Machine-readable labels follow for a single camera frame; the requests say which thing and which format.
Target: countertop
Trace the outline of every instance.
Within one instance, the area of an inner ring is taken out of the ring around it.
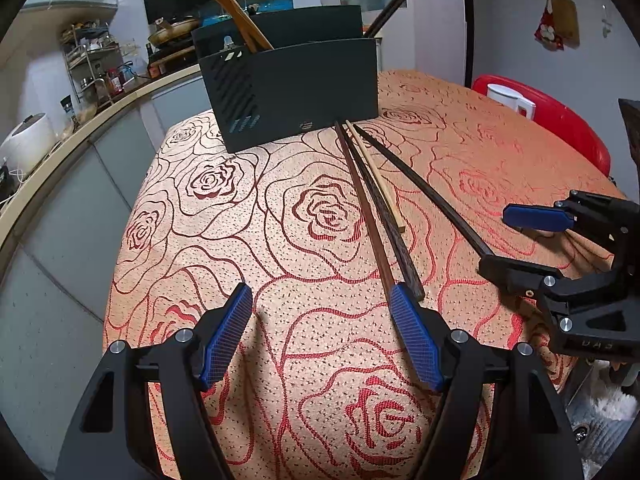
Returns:
[[[573,237],[528,237],[501,220],[509,202],[550,205],[571,189],[621,196],[568,144],[485,96],[417,72],[381,73],[378,95],[380,116],[361,126],[495,253],[571,278],[607,265],[609,255],[600,252],[602,260]],[[574,359],[548,350],[534,304],[501,296],[478,276],[466,240],[371,152],[407,224],[422,306],[482,344],[530,342],[559,388]],[[104,343],[162,342],[222,306],[238,282],[252,288],[254,312],[223,381],[203,394],[235,478],[406,478],[440,399],[417,381],[398,341],[332,129],[233,155],[212,112],[170,130],[122,239]],[[150,402],[162,468],[175,476],[159,388],[150,388]],[[490,409],[486,388],[465,476],[478,471]]]
[[[199,72],[200,66],[196,64],[144,85],[97,114],[92,120],[74,132],[55,152],[40,164],[22,184],[11,201],[2,209],[2,213],[0,214],[0,245],[4,244],[26,205],[31,201],[40,187],[46,183],[53,171],[80,146],[84,140],[94,133],[95,130],[141,97]]]

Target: white cup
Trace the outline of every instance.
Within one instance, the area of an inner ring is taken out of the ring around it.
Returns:
[[[525,116],[527,119],[533,120],[536,114],[536,104],[533,101],[529,101],[524,95],[515,91],[513,88],[491,84],[487,85],[486,94],[487,97],[502,103],[507,108],[511,108],[511,110]]]

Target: table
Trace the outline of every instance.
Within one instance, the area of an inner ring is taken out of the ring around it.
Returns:
[[[532,239],[500,219],[509,202],[552,204],[571,189],[620,196],[561,139],[485,96],[417,72],[381,73],[379,98],[380,116],[361,126],[428,179],[497,254],[558,266],[570,277],[607,264],[580,240]],[[423,306],[481,343],[531,342],[560,387],[573,360],[548,351],[534,304],[500,300],[476,274],[478,257],[462,236],[372,153],[406,219]],[[236,478],[405,477],[438,396],[417,382],[392,327],[333,130],[229,155],[212,112],[174,126],[124,233],[104,343],[159,343],[221,306],[242,280],[253,289],[254,315],[224,380],[204,395]],[[150,391],[162,467],[177,476],[159,387]],[[487,387],[467,476],[482,456],[490,399]]]

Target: red chair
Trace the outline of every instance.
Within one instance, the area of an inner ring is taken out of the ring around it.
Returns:
[[[605,176],[609,176],[611,169],[609,150],[596,132],[577,113],[552,97],[543,94],[540,90],[499,75],[481,75],[474,81],[471,89],[486,95],[489,84],[507,86],[535,102],[534,122],[560,137],[574,150],[580,152]]]

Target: bolt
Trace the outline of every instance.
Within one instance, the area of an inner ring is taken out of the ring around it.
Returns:
[[[188,328],[181,328],[178,332],[175,333],[176,341],[180,343],[186,343],[187,341],[191,341],[193,337],[193,332]]]
[[[109,351],[112,354],[119,354],[125,349],[126,346],[126,343],[122,339],[118,339],[117,341],[114,341],[109,345]]]
[[[575,443],[580,444],[585,438],[589,436],[589,427],[581,424],[574,430]]]
[[[455,329],[451,332],[451,338],[456,343],[462,344],[469,341],[469,334],[466,333],[464,330]]]
[[[516,346],[516,348],[521,355],[533,354],[533,348],[529,343],[518,343],[518,346]]]
[[[563,317],[560,320],[560,330],[562,330],[563,332],[569,332],[569,330],[571,330],[573,326],[574,322],[571,321],[568,317]]]

